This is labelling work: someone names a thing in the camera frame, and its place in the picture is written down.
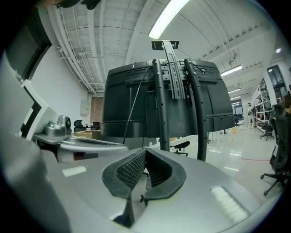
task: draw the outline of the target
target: brick wall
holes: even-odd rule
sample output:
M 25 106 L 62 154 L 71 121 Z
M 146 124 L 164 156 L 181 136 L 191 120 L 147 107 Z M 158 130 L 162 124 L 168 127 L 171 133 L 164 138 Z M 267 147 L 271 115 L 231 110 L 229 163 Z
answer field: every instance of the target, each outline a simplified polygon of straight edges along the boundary
M 103 111 L 103 97 L 92 97 L 90 122 L 101 122 Z

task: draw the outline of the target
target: monitor mount bracket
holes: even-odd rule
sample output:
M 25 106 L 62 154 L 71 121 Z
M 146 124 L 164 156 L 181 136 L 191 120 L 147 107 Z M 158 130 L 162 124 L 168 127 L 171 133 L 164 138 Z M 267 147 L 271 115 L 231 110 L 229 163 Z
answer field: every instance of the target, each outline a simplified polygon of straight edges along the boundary
M 178 62 L 174 49 L 178 49 L 179 41 L 152 41 L 153 50 L 164 50 L 172 87 L 172 99 L 185 99 L 183 82 L 179 73 Z

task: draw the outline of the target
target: black curved pole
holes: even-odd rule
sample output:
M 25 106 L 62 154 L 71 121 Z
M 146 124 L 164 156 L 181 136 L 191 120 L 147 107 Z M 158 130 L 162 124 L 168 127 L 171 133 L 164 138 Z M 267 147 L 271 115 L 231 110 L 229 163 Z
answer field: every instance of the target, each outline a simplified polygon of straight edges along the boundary
M 198 126 L 198 153 L 197 159 L 206 160 L 207 149 L 207 129 L 206 129 L 206 115 L 204 112 L 203 95 L 198 81 L 198 76 L 194 70 L 192 61 L 190 58 L 184 60 L 186 70 L 188 72 L 188 78 L 191 83 L 193 97 L 195 101 L 196 113 L 197 113 L 197 126 Z
M 159 59 L 153 60 L 153 70 L 156 84 L 156 101 L 159 115 L 160 147 L 163 151 L 170 151 L 170 136 L 166 108 L 166 94 Z

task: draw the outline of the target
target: black monitor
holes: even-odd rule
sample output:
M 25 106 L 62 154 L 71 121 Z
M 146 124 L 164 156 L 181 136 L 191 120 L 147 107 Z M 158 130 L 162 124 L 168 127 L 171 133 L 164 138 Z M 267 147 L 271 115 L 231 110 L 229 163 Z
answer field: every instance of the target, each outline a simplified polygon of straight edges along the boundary
M 160 137 L 153 61 L 138 62 L 110 70 L 105 93 L 102 134 L 123 137 L 126 122 L 141 80 L 144 78 L 128 124 L 126 137 Z M 234 126 L 231 101 L 217 66 L 207 61 L 192 61 L 203 94 L 207 131 L 214 132 Z M 196 108 L 184 62 L 178 61 L 185 99 L 173 99 L 166 59 L 160 59 L 165 85 L 166 107 L 170 137 L 195 135 Z

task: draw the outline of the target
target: glass wall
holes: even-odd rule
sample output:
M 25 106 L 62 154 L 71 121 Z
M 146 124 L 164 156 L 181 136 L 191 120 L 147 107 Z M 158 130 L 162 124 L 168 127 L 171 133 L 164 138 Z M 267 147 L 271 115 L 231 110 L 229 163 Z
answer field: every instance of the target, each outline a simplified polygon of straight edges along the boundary
M 239 120 L 243 120 L 244 113 L 242 110 L 241 100 L 231 101 L 231 106 L 233 114 L 237 115 Z
M 283 76 L 280 72 L 280 69 L 278 66 L 273 66 L 273 67 L 268 68 L 267 71 L 271 79 L 271 82 L 273 84 L 276 99 L 281 100 L 283 96 L 287 95 L 287 89 L 284 83 Z

